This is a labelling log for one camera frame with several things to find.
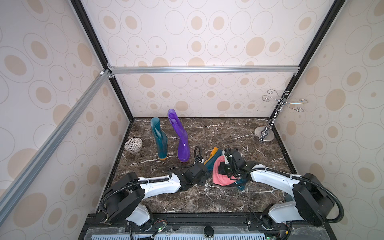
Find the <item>pink microfiber cloth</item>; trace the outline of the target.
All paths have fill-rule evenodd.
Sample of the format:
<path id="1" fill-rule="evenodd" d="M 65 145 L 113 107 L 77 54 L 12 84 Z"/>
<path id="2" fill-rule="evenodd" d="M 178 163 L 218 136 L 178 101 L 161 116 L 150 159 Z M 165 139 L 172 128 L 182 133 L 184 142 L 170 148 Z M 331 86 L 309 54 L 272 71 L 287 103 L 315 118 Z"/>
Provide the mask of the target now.
<path id="1" fill-rule="evenodd" d="M 213 183 L 220 186 L 229 186 L 236 182 L 236 180 L 231 180 L 227 175 L 219 174 L 219 166 L 221 163 L 225 162 L 225 157 L 220 156 L 216 159 L 213 167 Z"/>

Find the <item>teal rubber boot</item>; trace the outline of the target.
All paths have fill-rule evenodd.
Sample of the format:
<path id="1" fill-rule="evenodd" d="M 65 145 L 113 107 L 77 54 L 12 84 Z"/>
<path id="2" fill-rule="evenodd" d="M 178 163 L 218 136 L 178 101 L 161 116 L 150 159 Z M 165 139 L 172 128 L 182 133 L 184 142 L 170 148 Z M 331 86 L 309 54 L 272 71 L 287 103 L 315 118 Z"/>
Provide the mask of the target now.
<path id="1" fill-rule="evenodd" d="M 160 119 L 158 117 L 151 119 L 151 130 L 157 144 L 159 159 L 164 161 L 168 158 L 168 138 L 161 129 Z"/>
<path id="2" fill-rule="evenodd" d="M 223 156 L 223 150 L 214 147 L 213 151 L 210 154 L 210 157 L 204 162 L 204 165 L 207 167 L 208 172 L 212 174 L 213 177 L 213 167 L 216 159 L 220 156 Z M 245 190 L 246 180 L 236 180 L 235 183 L 229 186 L 222 187 L 237 187 L 240 191 Z"/>

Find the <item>purple rubber boot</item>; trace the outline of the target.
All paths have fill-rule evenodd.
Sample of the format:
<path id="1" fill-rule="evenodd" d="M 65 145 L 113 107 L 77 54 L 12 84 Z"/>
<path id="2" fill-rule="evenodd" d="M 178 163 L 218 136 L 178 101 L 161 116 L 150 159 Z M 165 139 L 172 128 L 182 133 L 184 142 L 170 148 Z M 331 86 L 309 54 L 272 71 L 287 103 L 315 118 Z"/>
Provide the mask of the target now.
<path id="1" fill-rule="evenodd" d="M 169 121 L 174 128 L 176 134 L 179 137 L 179 146 L 178 146 L 178 159 L 182 163 L 186 163 L 190 159 L 190 147 L 188 144 L 188 134 L 184 129 L 176 111 L 174 109 L 168 110 Z"/>

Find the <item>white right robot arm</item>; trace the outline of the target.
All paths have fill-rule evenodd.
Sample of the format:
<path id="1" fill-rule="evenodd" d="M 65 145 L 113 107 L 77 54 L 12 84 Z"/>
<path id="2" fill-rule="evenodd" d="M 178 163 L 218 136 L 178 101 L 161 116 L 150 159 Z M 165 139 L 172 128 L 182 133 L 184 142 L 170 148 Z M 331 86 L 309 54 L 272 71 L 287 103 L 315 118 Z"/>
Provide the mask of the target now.
<path id="1" fill-rule="evenodd" d="M 237 149 L 225 149 L 214 163 L 213 182 L 223 187 L 234 187 L 238 181 L 269 185 L 293 198 L 265 208 L 260 217 L 265 229 L 273 223 L 293 221 L 306 221 L 320 227 L 324 223 L 339 223 L 344 218 L 341 201 L 315 175 L 281 172 L 256 162 L 247 162 Z"/>

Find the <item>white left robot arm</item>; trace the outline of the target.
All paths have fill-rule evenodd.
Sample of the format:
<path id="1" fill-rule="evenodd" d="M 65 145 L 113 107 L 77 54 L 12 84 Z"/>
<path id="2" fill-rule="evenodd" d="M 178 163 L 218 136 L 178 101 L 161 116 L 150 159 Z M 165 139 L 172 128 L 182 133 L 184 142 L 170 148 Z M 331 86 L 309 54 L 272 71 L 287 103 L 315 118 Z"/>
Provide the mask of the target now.
<path id="1" fill-rule="evenodd" d="M 142 201 L 162 194 L 185 192 L 195 185 L 204 186 L 209 178 L 207 167 L 197 162 L 187 169 L 173 169 L 166 176 L 140 178 L 128 173 L 107 189 L 100 200 L 99 208 L 108 224 L 123 220 L 139 227 L 154 221 L 149 208 Z"/>

